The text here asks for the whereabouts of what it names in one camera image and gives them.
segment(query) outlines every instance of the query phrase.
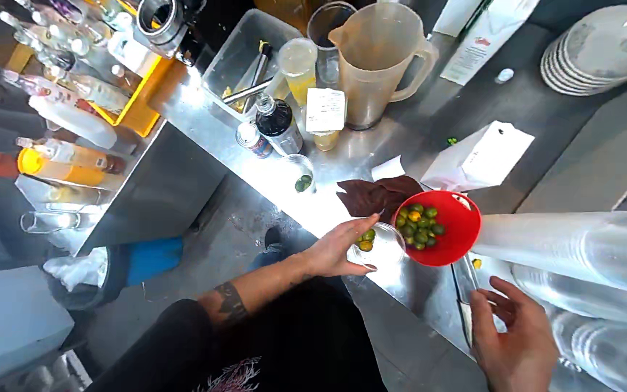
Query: hand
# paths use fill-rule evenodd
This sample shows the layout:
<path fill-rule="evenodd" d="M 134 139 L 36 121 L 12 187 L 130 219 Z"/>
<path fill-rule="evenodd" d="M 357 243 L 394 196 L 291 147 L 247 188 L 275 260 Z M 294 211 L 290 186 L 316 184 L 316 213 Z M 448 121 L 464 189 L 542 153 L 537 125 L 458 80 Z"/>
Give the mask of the hand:
<path fill-rule="evenodd" d="M 478 364 L 496 392 L 546 392 L 559 351 L 544 308 L 497 276 L 490 283 L 507 298 L 484 289 L 471 293 Z M 497 332 L 493 313 L 507 325 L 505 334 Z"/>
<path fill-rule="evenodd" d="M 376 271 L 371 264 L 363 266 L 349 262 L 346 254 L 357 237 L 374 226 L 377 220 L 379 214 L 375 213 L 368 218 L 341 223 L 297 256 L 306 260 L 311 275 L 365 275 Z"/>

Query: tattooed arm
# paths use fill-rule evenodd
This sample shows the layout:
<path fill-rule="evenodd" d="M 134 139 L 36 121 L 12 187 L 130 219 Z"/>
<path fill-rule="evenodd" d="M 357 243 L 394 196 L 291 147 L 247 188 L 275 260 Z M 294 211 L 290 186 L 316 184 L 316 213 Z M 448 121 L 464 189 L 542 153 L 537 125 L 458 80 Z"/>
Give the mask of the tattooed arm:
<path fill-rule="evenodd" d="M 355 239 L 368 230 L 378 214 L 337 225 L 304 252 L 241 275 L 202 294 L 198 302 L 216 326 L 230 326 L 257 312 L 283 292 L 317 275 L 364 275 L 374 266 L 347 261 Z"/>

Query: can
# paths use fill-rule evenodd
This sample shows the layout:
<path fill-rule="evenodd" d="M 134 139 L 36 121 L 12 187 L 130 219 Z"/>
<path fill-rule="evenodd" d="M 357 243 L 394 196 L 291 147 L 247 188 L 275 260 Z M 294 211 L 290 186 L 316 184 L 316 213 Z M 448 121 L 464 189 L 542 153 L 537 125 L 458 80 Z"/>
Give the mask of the can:
<path fill-rule="evenodd" d="M 236 142 L 243 148 L 256 154 L 258 158 L 267 158 L 272 154 L 272 145 L 267 142 L 252 122 L 241 123 L 236 129 Z"/>

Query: shoe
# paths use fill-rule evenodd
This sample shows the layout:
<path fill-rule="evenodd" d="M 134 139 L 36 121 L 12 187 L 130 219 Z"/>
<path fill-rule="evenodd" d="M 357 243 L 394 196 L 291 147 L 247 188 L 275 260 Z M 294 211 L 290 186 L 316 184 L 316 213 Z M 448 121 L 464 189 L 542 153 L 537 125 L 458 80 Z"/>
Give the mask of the shoe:
<path fill-rule="evenodd" d="M 272 244 L 282 243 L 282 235 L 279 233 L 279 226 L 272 226 L 266 231 L 266 248 Z"/>

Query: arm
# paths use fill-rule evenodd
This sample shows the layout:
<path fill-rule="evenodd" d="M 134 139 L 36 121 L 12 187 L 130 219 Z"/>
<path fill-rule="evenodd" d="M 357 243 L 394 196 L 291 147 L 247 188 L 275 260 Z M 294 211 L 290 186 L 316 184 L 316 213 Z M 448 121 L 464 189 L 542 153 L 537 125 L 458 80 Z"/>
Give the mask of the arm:
<path fill-rule="evenodd" d="M 350 263 L 345 254 L 378 219 L 379 215 L 374 214 L 337 225 L 304 252 L 222 283 L 197 301 L 215 326 L 230 326 L 313 276 L 364 275 L 375 271 L 371 265 Z"/>
<path fill-rule="evenodd" d="M 559 356 L 544 308 L 497 276 L 491 285 L 507 295 L 471 293 L 474 351 L 495 392 L 547 392 Z M 492 314 L 507 325 L 499 334 Z"/>

